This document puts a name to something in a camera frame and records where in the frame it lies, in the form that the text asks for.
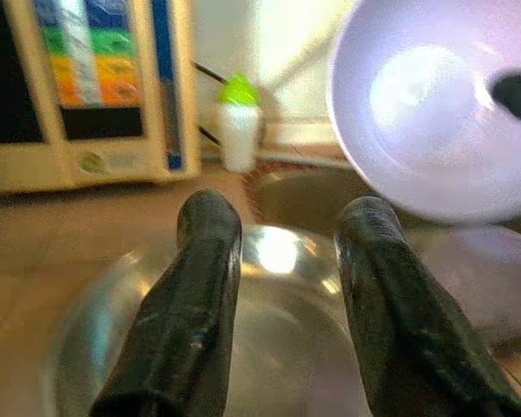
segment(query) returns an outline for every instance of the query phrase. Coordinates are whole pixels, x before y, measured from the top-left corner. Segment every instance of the blue stripe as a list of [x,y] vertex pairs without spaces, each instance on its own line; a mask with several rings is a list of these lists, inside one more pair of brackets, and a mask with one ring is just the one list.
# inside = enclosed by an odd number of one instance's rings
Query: blue stripe
[[161,81],[174,81],[168,21],[168,0],[152,0],[152,5],[160,79]]

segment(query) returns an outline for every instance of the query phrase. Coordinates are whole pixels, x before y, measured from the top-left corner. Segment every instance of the stainless steel bowl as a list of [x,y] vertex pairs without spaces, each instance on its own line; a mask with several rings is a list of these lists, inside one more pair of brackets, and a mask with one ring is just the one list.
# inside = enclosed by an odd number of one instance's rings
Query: stainless steel bowl
[[[143,297],[175,253],[173,242],[158,242],[123,256],[69,311],[43,372],[50,416],[88,415]],[[327,238],[245,228],[225,415],[371,415]]]

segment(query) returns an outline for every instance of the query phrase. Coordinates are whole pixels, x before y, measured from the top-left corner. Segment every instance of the black cable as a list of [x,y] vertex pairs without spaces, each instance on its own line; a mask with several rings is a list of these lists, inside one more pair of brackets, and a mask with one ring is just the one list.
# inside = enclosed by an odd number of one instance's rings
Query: black cable
[[216,137],[214,135],[212,135],[210,132],[208,132],[208,130],[206,130],[205,128],[203,128],[202,126],[199,126],[199,131],[204,135],[206,136],[211,142],[213,143],[216,143],[217,145],[220,146],[220,141],[218,139],[216,139]]
[[[221,84],[225,84],[227,83],[228,81],[226,80],[226,78],[224,78],[223,76],[221,76],[220,74],[216,74],[214,71],[212,71],[211,69],[208,69],[207,67],[203,67],[202,65],[200,65],[199,63],[193,63],[193,65],[195,66],[195,68],[197,68],[200,72],[202,72],[203,74],[213,78],[214,80],[216,80],[218,83],[221,83]],[[261,121],[262,125],[260,126],[260,142],[262,142],[262,140],[264,139],[265,135],[267,134],[267,119],[263,116],[262,117],[262,121]],[[206,137],[208,138],[208,140],[210,140],[210,142],[212,143],[216,143],[217,145],[220,146],[220,141],[216,138],[216,136],[212,135],[210,132],[208,132],[208,130],[206,130],[205,128],[203,128],[202,126],[199,126],[199,131]]]
[[206,74],[207,76],[210,76],[211,78],[216,80],[218,83],[225,84],[227,82],[226,78],[224,78],[220,74],[216,74],[214,71],[208,69],[207,67],[203,67],[199,63],[193,63],[193,64],[195,65],[195,68],[197,68],[200,72],[202,72],[203,74]]
[[[223,76],[219,75],[219,74],[216,74],[214,71],[211,71],[210,69],[206,68],[206,67],[203,67],[202,65],[200,65],[199,63],[193,63],[193,65],[195,66],[195,68],[197,68],[200,72],[202,72],[203,74],[206,74],[207,76],[210,76],[211,78],[213,78],[214,80],[216,80],[217,82],[219,83],[222,83],[222,84],[225,84],[226,83],[226,78],[224,78]],[[220,146],[220,141],[214,136],[212,135],[208,130],[206,130],[205,128],[203,128],[201,125],[199,126],[199,131],[206,137],[208,138],[208,140],[210,140],[210,142],[212,143],[216,143],[218,146]]]

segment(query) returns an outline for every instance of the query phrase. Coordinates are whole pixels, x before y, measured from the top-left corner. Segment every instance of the green bottle cap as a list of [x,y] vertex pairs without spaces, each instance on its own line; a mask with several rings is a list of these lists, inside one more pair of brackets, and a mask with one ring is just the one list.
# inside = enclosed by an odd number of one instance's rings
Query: green bottle cap
[[231,103],[236,106],[254,107],[259,103],[256,89],[241,73],[237,73],[224,85],[218,99],[222,103]]

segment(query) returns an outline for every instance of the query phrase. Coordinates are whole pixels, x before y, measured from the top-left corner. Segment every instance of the metal sink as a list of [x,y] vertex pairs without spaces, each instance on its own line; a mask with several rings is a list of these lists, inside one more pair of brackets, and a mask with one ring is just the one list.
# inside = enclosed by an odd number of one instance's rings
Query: metal sink
[[[351,169],[283,170],[253,184],[254,201],[264,222],[333,236],[336,218],[352,200],[376,195]],[[408,234],[447,228],[396,208]],[[504,224],[521,234],[521,217]]]
[[[87,417],[173,242],[125,255],[69,310],[41,375],[45,417]],[[333,243],[247,226],[227,417],[370,416]]]
[[[329,237],[333,236],[337,218],[349,202],[364,195],[374,195],[350,169],[273,172],[257,180],[252,190],[262,221]],[[488,244],[484,249],[479,243],[472,247],[473,257],[465,257],[466,252],[461,252],[455,259],[442,262],[440,256],[444,247],[436,249],[436,242],[445,242],[447,236],[452,236],[452,226],[430,222],[397,208],[396,213],[421,260],[430,270],[440,271],[442,275],[435,277],[456,298],[486,343],[491,348],[511,345],[513,352],[518,351],[518,342],[521,341],[521,258],[505,266],[501,261],[496,262],[503,256],[500,249],[494,255],[497,256],[494,262],[488,258],[483,260],[478,251],[490,251],[494,245]],[[504,226],[521,234],[521,217]],[[478,230],[494,230],[494,226]],[[456,229],[456,233],[459,235],[464,231]],[[521,254],[514,242],[511,249]],[[450,262],[450,267],[436,269],[436,264],[445,265],[447,262]],[[485,265],[493,265],[488,273],[481,272],[486,271]]]

